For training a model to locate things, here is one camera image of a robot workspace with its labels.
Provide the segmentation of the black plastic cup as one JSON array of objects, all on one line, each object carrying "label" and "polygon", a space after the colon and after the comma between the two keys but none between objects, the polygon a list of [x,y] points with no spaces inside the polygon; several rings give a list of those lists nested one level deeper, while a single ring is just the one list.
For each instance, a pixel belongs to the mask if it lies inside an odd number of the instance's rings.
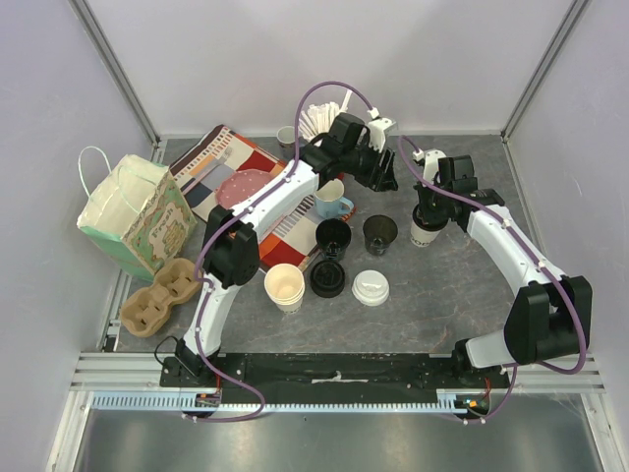
[{"label": "black plastic cup", "polygon": [[389,216],[370,216],[363,224],[365,247],[369,254],[382,256],[398,236],[396,222]]}]

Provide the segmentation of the black coffee cup lid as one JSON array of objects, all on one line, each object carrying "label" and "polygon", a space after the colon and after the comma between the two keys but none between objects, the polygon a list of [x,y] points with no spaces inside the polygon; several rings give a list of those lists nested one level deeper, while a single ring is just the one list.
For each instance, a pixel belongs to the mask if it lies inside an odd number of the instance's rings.
[{"label": "black coffee cup lid", "polygon": [[436,232],[442,230],[448,224],[448,218],[437,218],[430,220],[422,214],[419,205],[416,205],[412,212],[412,218],[415,225],[428,232]]}]

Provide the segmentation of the white paper coffee cup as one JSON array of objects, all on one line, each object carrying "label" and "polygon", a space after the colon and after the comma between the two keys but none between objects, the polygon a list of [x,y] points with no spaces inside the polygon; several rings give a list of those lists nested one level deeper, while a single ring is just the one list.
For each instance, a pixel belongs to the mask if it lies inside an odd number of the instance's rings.
[{"label": "white paper coffee cup", "polygon": [[410,230],[411,242],[419,247],[427,247],[443,229],[443,224],[427,225],[419,220],[413,220]]}]

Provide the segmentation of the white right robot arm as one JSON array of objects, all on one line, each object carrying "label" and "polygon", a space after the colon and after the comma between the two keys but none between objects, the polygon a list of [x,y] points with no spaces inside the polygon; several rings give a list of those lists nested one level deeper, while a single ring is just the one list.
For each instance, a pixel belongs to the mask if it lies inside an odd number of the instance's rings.
[{"label": "white right robot arm", "polygon": [[494,189],[481,189],[468,155],[448,157],[431,149],[413,154],[420,179],[413,217],[417,243],[428,245],[448,222],[456,223],[489,255],[515,299],[503,328],[462,340],[455,347],[450,375],[475,385],[486,368],[540,364],[555,372],[555,359],[574,354],[578,373],[590,341],[593,289],[583,276],[568,276],[551,263],[513,219]]}]

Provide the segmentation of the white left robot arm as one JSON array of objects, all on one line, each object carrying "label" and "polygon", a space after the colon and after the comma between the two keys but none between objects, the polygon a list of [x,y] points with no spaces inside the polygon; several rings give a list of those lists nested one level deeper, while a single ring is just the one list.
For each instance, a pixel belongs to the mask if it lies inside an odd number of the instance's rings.
[{"label": "white left robot arm", "polygon": [[231,305],[259,269],[259,243],[285,216],[340,174],[375,192],[397,190],[395,153],[386,145],[394,126],[390,118],[364,122],[341,113],[328,132],[297,148],[296,157],[259,191],[232,208],[216,206],[210,212],[198,260],[199,303],[175,350],[182,376],[192,385],[214,379],[216,365],[209,357],[220,348]]}]

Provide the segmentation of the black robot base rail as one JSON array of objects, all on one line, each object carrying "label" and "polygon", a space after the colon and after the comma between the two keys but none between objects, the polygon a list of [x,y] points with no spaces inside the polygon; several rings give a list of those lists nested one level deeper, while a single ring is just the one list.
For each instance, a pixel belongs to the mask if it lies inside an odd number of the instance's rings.
[{"label": "black robot base rail", "polygon": [[457,371],[448,356],[420,353],[219,353],[209,358],[222,373],[265,395],[281,387],[368,384],[422,390],[506,388],[498,367]]}]

